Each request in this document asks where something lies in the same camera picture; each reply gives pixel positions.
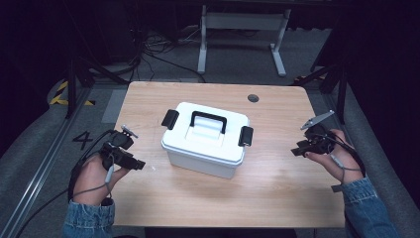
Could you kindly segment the black tripod stand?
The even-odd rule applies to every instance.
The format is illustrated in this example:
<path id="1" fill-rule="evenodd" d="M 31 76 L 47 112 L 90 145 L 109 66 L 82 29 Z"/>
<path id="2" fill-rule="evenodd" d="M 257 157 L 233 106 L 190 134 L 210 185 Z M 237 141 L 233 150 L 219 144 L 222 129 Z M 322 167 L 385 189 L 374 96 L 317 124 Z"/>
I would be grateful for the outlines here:
<path id="1" fill-rule="evenodd" d="M 68 75 L 67 75 L 67 113 L 65 118 L 69 119 L 77 108 L 77 97 L 76 97 L 76 82 L 79 81 L 82 87 L 92 87 L 95 83 L 93 79 L 93 73 L 90 72 L 90 69 L 94 69 L 100 74 L 103 74 L 105 77 L 111 79 L 117 84 L 128 85 L 130 81 L 125 80 L 106 69 L 102 65 L 84 59 L 81 57 L 73 57 L 68 64 Z"/>
<path id="2" fill-rule="evenodd" d="M 318 77 L 325 76 L 323 82 L 319 86 L 319 90 L 322 94 L 331 94 L 335 87 L 338 87 L 338 95 L 336 102 L 336 113 L 338 115 L 339 122 L 345 124 L 345 101 L 347 93 L 348 77 L 345 67 L 342 64 L 332 64 L 324 66 L 307 76 L 301 77 L 300 79 L 294 80 L 291 86 L 303 86 L 310 81 L 315 80 Z"/>

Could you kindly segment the white lidded storage box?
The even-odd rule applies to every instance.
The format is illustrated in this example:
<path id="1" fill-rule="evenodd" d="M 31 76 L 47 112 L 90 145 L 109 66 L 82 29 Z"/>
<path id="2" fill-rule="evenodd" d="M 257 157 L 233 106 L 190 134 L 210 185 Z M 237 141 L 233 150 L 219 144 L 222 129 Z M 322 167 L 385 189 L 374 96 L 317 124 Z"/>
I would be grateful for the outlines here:
<path id="1" fill-rule="evenodd" d="M 245 147 L 238 145 L 241 128 L 250 126 L 249 118 L 241 113 L 219 108 L 181 102 L 173 110 L 179 116 L 172 130 L 163 133 L 161 145 L 163 148 L 189 151 L 210 157 L 227 159 L 228 153 L 238 153 Z M 227 118 L 226 133 L 221 134 L 222 123 L 203 117 L 196 117 L 195 126 L 190 127 L 191 113 L 201 111 Z"/>

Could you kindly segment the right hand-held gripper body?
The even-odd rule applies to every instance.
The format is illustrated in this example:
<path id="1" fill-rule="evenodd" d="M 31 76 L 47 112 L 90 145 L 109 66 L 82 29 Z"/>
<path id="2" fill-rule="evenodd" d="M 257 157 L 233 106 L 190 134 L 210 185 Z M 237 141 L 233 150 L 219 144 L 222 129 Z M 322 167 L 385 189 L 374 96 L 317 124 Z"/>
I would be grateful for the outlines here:
<path id="1" fill-rule="evenodd" d="M 329 110 L 304 123 L 301 130 L 304 130 L 305 140 L 309 141 L 312 146 L 303 148 L 310 148 L 311 152 L 316 154 L 328 154 L 329 150 L 334 148 L 334 134 L 322 124 L 323 120 L 334 114 L 333 110 Z"/>

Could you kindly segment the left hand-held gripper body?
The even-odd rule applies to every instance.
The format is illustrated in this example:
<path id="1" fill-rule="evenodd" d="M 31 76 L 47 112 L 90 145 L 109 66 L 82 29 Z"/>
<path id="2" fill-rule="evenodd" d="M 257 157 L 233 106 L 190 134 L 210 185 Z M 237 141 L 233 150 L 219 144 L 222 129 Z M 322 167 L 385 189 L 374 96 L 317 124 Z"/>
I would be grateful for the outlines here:
<path id="1" fill-rule="evenodd" d="M 99 151 L 102 158 L 102 166 L 108 171 L 114 164 L 122 168 L 123 157 L 127 150 L 134 144 L 133 137 L 138 135 L 132 132 L 126 125 L 121 126 L 122 131 L 113 131 L 107 142 L 102 145 Z"/>

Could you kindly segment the metal floor rail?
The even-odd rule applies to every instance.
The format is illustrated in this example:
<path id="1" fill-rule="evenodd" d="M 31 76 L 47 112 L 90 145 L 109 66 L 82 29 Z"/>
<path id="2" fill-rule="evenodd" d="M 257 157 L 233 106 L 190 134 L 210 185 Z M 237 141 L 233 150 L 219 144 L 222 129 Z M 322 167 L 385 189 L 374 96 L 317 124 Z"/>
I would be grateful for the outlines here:
<path id="1" fill-rule="evenodd" d="M 47 179 L 56 157 L 60 151 L 64 137 L 68 134 L 70 127 L 72 126 L 75 118 L 77 117 L 81 107 L 84 105 L 89 94 L 90 88 L 84 88 L 80 90 L 80 94 L 75 97 L 75 108 L 68 119 L 64 119 L 59 126 L 59 129 L 53 138 L 53 141 L 43 156 L 40 165 L 33 177 L 29 180 L 25 192 L 23 193 L 19 203 L 17 204 L 14 212 L 11 214 L 7 223 L 4 226 L 3 231 L 0 233 L 0 238 L 17 238 L 18 230 L 24 223 L 26 216 L 28 215 L 32 205 L 35 202 L 39 192 L 41 191 L 45 180 Z"/>

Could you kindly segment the white plastic storage box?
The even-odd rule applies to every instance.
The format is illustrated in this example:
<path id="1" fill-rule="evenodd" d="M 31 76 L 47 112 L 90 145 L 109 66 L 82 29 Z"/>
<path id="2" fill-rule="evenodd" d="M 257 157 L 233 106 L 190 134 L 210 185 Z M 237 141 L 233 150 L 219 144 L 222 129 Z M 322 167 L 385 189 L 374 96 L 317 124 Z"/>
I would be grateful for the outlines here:
<path id="1" fill-rule="evenodd" d="M 172 165 L 223 179 L 231 179 L 234 176 L 245 155 L 243 149 L 238 153 L 228 153 L 227 159 L 199 155 L 189 151 L 164 149 Z"/>

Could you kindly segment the person's right hand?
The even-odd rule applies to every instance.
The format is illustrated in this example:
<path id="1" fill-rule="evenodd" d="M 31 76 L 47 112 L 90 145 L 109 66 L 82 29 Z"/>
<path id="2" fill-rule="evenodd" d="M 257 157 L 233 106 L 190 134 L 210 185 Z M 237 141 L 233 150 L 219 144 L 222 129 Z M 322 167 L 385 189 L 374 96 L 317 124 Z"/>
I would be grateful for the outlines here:
<path id="1" fill-rule="evenodd" d="M 364 177 L 362 169 L 354 157 L 341 145 L 336 144 L 330 154 L 307 152 L 305 157 L 320 164 L 333 178 L 341 184 L 353 182 Z"/>

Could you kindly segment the black box latch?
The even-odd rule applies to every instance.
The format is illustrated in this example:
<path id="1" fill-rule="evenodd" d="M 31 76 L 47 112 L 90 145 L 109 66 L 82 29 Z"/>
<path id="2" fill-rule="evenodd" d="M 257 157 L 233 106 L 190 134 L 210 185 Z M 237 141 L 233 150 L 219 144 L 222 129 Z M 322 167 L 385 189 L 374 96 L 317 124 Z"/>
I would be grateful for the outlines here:
<path id="1" fill-rule="evenodd" d="M 168 130 L 172 130 L 176 120 L 179 116 L 179 112 L 173 109 L 168 109 L 166 114 L 161 122 L 161 126 L 166 127 Z"/>
<path id="2" fill-rule="evenodd" d="M 238 145 L 240 147 L 246 147 L 246 146 L 250 147 L 252 145 L 253 135 L 254 135 L 254 129 L 252 127 L 243 126 L 241 128 Z"/>

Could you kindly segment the yellow black hazard tape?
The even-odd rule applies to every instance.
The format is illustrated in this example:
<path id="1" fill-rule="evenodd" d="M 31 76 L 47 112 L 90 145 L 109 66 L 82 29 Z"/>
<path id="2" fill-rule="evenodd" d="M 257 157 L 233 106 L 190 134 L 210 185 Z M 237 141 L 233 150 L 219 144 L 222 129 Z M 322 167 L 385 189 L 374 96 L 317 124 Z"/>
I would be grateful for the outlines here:
<path id="1" fill-rule="evenodd" d="M 58 86 L 54 96 L 52 97 L 52 99 L 50 100 L 50 105 L 68 105 L 69 102 L 67 99 L 63 99 L 62 95 L 64 93 L 64 91 L 67 89 L 68 87 L 68 81 L 66 79 L 64 79 L 60 85 Z"/>

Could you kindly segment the white metal stand frame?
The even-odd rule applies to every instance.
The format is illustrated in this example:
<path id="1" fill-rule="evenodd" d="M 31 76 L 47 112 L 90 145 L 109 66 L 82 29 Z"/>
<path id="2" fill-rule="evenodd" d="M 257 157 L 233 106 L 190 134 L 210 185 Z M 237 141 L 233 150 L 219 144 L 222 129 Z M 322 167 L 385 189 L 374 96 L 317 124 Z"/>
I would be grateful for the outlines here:
<path id="1" fill-rule="evenodd" d="M 290 9 L 286 9 L 281 14 L 216 13 L 209 12 L 207 6 L 203 5 L 200 21 L 201 42 L 197 71 L 199 73 L 206 71 L 208 29 L 277 31 L 277 39 L 269 45 L 269 49 L 277 74 L 281 77 L 286 76 L 286 70 L 279 49 L 287 28 L 290 13 Z"/>

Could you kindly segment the person's left hand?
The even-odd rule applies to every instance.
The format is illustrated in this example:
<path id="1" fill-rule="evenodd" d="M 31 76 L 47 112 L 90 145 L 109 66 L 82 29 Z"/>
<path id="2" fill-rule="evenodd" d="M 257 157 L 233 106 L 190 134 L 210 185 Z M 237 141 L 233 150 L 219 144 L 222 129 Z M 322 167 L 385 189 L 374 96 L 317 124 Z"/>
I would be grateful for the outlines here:
<path id="1" fill-rule="evenodd" d="M 120 168 L 111 174 L 109 182 L 106 183 L 108 172 L 102 166 L 102 159 L 98 155 L 92 156 L 80 171 L 72 200 L 80 204 L 99 206 L 115 184 L 128 172 L 129 170 Z"/>

